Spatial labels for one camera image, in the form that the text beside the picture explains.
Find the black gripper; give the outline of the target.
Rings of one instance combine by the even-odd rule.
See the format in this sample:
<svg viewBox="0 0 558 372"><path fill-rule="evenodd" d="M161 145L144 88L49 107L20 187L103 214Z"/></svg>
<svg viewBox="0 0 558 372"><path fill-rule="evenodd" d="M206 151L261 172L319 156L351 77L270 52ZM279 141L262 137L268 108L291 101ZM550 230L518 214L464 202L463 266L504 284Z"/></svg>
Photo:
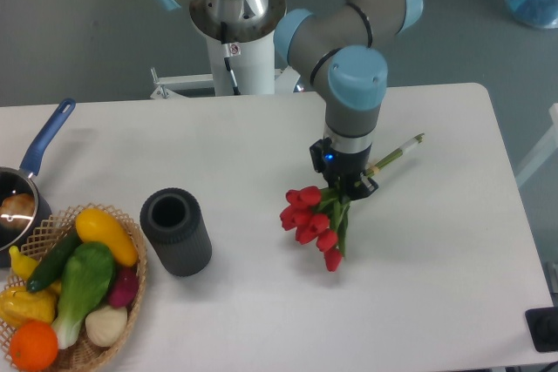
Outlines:
<svg viewBox="0 0 558 372"><path fill-rule="evenodd" d="M319 139L310 147L314 170L323 175L328 187L335 190L344 202L366 199L378 190L378 183L365 174L371 146L356 153L340 152L333 148L330 138Z"/></svg>

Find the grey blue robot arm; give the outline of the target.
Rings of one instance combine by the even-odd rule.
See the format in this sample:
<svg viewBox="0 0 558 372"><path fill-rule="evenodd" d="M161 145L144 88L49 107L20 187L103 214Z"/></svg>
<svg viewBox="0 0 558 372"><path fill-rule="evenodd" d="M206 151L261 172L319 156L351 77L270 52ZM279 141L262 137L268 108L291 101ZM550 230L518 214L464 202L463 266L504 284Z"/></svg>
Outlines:
<svg viewBox="0 0 558 372"><path fill-rule="evenodd" d="M378 45L415 24L423 0L344 0L325 18L287 10L285 0L160 2L188 9L218 96L273 93L282 58L326 104L323 137L310 148L316 172L344 200L376 190L366 165L388 75Z"/></svg>

